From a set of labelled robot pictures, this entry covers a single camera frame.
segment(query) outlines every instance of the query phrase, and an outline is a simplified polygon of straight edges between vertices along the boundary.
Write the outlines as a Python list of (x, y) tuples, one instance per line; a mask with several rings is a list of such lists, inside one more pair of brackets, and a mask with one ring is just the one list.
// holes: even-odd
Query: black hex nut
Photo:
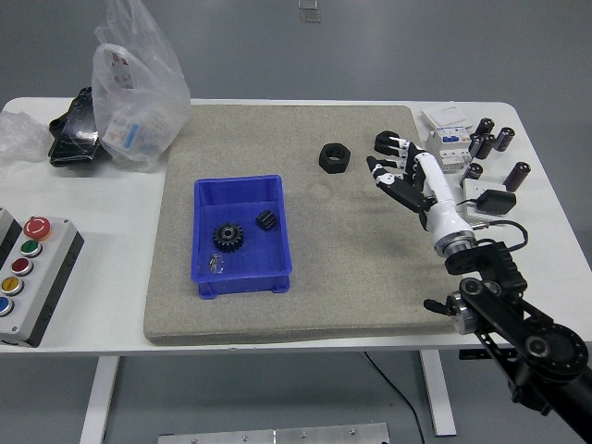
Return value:
[(350, 150), (341, 143), (328, 143), (318, 156), (318, 165), (329, 174), (342, 173), (350, 163), (350, 155)]

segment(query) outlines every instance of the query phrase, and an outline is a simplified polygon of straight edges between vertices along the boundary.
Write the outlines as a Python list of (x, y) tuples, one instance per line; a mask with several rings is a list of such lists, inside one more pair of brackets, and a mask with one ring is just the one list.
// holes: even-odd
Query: clear plastic bag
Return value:
[(191, 94), (177, 56), (141, 0), (107, 0), (92, 59), (92, 107), (115, 160), (149, 169), (179, 134)]
[(46, 161), (53, 141), (47, 127), (28, 114), (0, 112), (0, 167), (18, 160)]

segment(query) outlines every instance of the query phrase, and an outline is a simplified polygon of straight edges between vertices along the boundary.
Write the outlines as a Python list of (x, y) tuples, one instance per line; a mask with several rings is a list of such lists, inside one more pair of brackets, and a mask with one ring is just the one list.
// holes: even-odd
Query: push button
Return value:
[(2, 281), (0, 288), (5, 295), (15, 296), (22, 291), (24, 286), (25, 284), (23, 284), (21, 279), (11, 276)]
[(42, 250), (43, 247), (37, 240), (27, 240), (20, 246), (20, 253), (25, 257), (37, 257)]
[(8, 315), (12, 312), (15, 303), (12, 299), (8, 299), (6, 296), (0, 296), (0, 317)]
[(50, 229), (51, 224), (45, 217), (32, 217), (27, 221), (22, 230), (25, 236), (36, 241), (41, 241), (49, 236)]
[(27, 276), (33, 269), (33, 262), (24, 257), (20, 257), (12, 263), (10, 269), (16, 276)]

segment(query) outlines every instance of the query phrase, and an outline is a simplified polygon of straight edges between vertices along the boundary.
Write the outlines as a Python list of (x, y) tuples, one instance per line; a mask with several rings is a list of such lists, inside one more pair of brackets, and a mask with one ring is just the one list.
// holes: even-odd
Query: blue plastic bin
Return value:
[[(277, 216), (268, 231), (255, 218), (264, 210)], [(214, 245), (214, 230), (220, 224), (239, 224), (244, 243), (233, 253)], [(212, 254), (221, 256), (221, 273), (210, 270)], [(288, 291), (292, 271), (284, 196), (280, 176), (199, 179), (194, 187), (193, 250), (191, 279), (202, 299), (244, 291)]]

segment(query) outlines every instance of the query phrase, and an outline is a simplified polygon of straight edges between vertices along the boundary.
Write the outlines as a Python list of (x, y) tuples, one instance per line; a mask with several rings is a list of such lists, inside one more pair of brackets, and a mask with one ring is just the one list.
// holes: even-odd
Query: small black gear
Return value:
[(260, 229), (268, 231), (276, 225), (278, 218), (274, 215), (271, 210), (264, 210), (256, 219), (255, 222)]
[(236, 252), (244, 242), (244, 233), (239, 224), (226, 222), (214, 230), (214, 244), (221, 252)]

